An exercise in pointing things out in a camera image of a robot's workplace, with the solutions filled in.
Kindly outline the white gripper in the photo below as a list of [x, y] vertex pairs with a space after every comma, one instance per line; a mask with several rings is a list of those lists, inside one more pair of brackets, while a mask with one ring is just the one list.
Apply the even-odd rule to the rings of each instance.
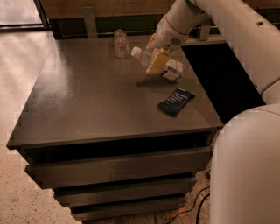
[[157, 25], [156, 34], [152, 34], [146, 46], [146, 49], [157, 47], [151, 55], [146, 73], [161, 74], [164, 71], [165, 64], [171, 58], [168, 50], [173, 51], [179, 49], [187, 39], [187, 35], [181, 34], [173, 29], [167, 19], [167, 15], [164, 15]]

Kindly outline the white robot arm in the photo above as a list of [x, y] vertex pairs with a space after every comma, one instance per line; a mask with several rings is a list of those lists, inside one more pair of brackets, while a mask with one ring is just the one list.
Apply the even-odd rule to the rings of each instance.
[[280, 33], [243, 0], [175, 0], [151, 46], [175, 50], [211, 18], [227, 42], [186, 54], [223, 122], [210, 224], [280, 224]]

